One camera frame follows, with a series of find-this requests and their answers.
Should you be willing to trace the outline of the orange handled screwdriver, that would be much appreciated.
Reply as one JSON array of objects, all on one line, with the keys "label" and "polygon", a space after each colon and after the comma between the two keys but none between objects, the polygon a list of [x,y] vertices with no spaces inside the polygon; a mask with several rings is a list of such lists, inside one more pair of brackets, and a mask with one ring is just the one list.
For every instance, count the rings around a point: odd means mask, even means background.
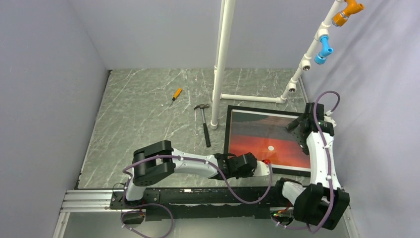
[{"label": "orange handled screwdriver", "polygon": [[177,100],[177,98],[179,97],[179,95],[181,94],[181,92],[182,92],[182,89],[181,88],[178,88],[177,91],[175,92],[175,94],[173,95],[172,99],[171,99],[171,103],[170,103],[171,106]]}]

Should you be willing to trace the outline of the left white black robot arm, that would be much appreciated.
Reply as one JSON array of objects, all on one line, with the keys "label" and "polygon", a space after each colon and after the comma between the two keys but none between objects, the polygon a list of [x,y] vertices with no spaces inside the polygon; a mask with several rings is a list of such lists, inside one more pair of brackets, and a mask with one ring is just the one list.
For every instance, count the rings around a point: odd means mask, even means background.
[{"label": "left white black robot arm", "polygon": [[136,150],[132,165],[123,172],[129,176],[123,202],[129,208],[138,207],[148,186],[171,174],[198,175],[208,179],[225,180],[265,175],[268,167],[252,153],[196,155],[182,152],[163,140]]}]

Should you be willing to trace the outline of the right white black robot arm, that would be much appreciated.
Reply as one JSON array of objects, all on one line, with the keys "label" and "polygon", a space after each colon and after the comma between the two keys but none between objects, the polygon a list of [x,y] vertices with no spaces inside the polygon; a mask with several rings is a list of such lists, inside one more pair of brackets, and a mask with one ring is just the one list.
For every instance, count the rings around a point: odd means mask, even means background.
[{"label": "right white black robot arm", "polygon": [[310,157],[310,183],[281,178],[273,200],[279,206],[290,202],[293,218],[307,225],[333,230],[350,203],[350,195],[338,181],[333,158],[334,124],[324,105],[306,103],[304,112],[285,127]]}]

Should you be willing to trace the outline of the black wooden picture frame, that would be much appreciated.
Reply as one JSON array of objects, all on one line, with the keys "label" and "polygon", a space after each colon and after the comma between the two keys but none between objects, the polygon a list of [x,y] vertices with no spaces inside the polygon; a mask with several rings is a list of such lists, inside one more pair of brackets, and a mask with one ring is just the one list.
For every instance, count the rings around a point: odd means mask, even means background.
[{"label": "black wooden picture frame", "polygon": [[288,133],[286,125],[300,113],[229,105],[224,153],[252,153],[271,161],[276,174],[310,177],[310,158]]}]

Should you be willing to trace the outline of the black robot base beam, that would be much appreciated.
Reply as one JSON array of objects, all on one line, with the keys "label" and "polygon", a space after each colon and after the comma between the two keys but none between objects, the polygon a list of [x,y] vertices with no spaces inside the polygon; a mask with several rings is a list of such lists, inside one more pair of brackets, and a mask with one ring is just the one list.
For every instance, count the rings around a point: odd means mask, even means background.
[{"label": "black robot base beam", "polygon": [[148,188],[139,201],[123,202],[123,193],[115,191],[110,200],[111,210],[128,210],[142,204],[166,206],[176,219],[251,217],[270,219],[271,213],[282,210],[289,201],[272,187],[267,196],[256,204],[236,199],[226,187]]}]

